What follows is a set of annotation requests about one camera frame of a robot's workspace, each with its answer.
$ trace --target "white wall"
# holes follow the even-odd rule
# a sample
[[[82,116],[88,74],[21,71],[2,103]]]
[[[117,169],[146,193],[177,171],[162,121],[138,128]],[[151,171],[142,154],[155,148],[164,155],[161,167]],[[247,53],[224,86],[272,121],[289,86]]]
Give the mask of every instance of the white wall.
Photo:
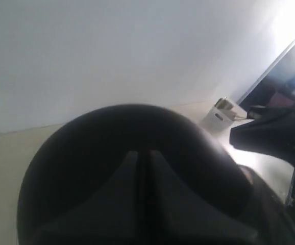
[[[0,132],[236,100],[294,39],[294,0],[0,0]]]

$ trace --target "beige floor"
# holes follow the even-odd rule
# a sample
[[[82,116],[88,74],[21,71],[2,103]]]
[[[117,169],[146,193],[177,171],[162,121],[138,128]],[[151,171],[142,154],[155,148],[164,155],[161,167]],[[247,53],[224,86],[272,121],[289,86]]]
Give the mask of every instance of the beige floor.
[[[211,102],[195,103],[171,107],[171,109],[199,123],[211,108]],[[21,132],[0,135],[0,244],[16,244],[16,207],[18,193],[24,173],[42,143],[61,125],[36,128]],[[229,145],[229,131],[218,135],[234,160],[254,168],[264,175],[268,185],[276,190],[284,199],[288,192],[287,183],[291,178],[292,168],[289,164],[261,154],[246,153],[233,149]],[[278,175],[280,165],[280,181],[274,181],[271,173]]]

